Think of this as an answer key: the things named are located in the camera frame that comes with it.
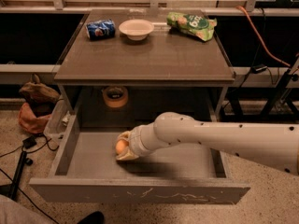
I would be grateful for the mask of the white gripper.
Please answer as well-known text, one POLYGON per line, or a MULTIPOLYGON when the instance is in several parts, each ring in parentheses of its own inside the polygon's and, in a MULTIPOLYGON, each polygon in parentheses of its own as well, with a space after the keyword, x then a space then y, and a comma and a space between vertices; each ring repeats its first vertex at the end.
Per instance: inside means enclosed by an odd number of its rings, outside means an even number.
POLYGON ((117 161, 132 161, 138 157, 145 157, 151 150, 145 146, 146 139, 150 136, 150 128, 146 126, 134 127, 131 131, 121 133, 117 138, 117 143, 129 144, 130 149, 126 149, 116 157, 117 161))

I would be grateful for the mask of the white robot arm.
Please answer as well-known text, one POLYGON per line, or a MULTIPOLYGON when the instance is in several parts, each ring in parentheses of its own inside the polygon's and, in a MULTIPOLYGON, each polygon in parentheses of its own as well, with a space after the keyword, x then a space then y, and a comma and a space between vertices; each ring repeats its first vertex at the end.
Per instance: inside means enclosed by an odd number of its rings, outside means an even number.
POLYGON ((209 122, 174 112, 121 133, 115 146, 116 159, 136 160, 183 144, 202 145, 299 174, 299 127, 295 124, 209 122))

